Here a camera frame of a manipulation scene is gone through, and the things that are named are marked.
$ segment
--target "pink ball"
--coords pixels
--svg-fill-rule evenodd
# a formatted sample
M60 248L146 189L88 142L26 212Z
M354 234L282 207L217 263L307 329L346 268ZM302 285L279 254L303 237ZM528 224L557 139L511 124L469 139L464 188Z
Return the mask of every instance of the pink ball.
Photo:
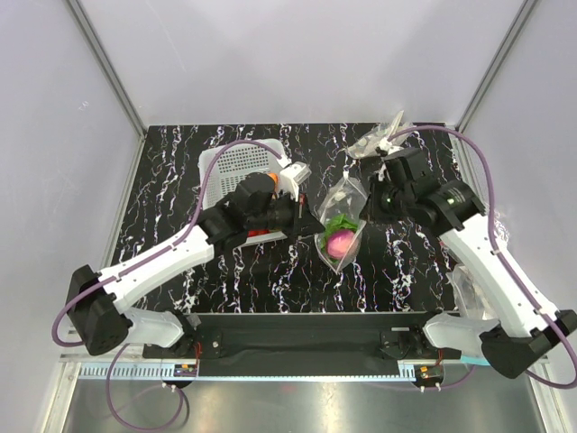
M342 259L353 245L354 231L342 229L334 232L326 242L326 252L334 259Z

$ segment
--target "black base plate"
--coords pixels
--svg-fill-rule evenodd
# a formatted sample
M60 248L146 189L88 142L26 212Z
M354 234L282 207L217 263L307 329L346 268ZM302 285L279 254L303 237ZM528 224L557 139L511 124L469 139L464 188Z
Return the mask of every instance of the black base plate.
M398 374L395 357L382 350L392 328L423 326L431 313L201 314L199 374L210 376L327 376ZM174 358L166 349L145 347L145 358ZM444 359L459 359L447 350ZM194 359L194 352L184 356ZM436 359L437 352L406 359Z

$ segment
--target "plastic toy vegetable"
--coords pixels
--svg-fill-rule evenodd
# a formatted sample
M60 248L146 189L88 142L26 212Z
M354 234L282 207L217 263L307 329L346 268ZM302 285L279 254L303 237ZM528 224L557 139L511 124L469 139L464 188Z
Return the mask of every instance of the plastic toy vegetable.
M321 247L334 260L341 260L353 246L354 234L359 226L340 214L331 218L325 224L325 237Z

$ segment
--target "ziplock bag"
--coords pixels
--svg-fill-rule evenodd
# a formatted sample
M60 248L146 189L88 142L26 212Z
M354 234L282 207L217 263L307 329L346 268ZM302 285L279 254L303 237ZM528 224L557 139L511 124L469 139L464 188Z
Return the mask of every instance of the ziplock bag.
M348 147L346 152L355 160L362 158L369 158L371 156L379 155L377 149L382 140L388 140L391 135L393 135L398 129L401 131L412 126L412 124L405 123L400 124L403 117L403 111L399 111L395 116L395 119L390 124L378 124L372 128L368 133L361 137L355 144ZM408 134L401 135L394 139L391 144L393 146L400 146Z
M367 193L348 172L328 190L318 209L325 232L315 235L318 255L334 272L352 263L361 247L361 231L366 223L359 215L367 201Z

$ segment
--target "metal floor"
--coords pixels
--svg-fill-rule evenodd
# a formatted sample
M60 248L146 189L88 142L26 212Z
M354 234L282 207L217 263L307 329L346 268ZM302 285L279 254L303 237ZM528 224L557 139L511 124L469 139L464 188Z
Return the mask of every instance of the metal floor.
M447 382L463 374L447 365ZM113 400L120 408L152 382L114 381ZM490 368L479 368L462 387L421 394L382 389L374 383L197 382L186 389L190 414L183 426L167 431L194 433L481 433L545 432L525 376L505 379ZM165 423L178 406L176 395L157 390L121 411L139 427ZM110 415L105 383L78 381L68 433L125 432Z

